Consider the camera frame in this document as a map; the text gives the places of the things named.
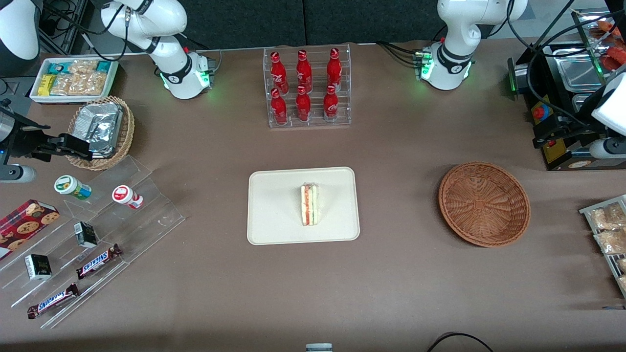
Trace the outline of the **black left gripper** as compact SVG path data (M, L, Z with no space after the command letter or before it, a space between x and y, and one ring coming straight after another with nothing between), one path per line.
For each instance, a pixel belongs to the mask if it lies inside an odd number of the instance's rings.
M551 114L533 127L533 145L535 149L541 149L550 141L568 139L569 143L591 143L597 139L607 137L607 129L603 123L592 119L583 126L568 116Z

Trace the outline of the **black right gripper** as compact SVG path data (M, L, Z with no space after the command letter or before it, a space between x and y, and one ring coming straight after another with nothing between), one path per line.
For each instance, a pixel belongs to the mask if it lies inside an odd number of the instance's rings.
M0 142L1 151L7 157L33 158L42 162L50 162L51 156L69 156L92 160L92 152L89 143L68 133L58 136L47 136L43 130L48 130L49 125L41 125L29 118L16 113L11 109L11 100L5 98L1 101ZM40 146L53 145L45 154Z

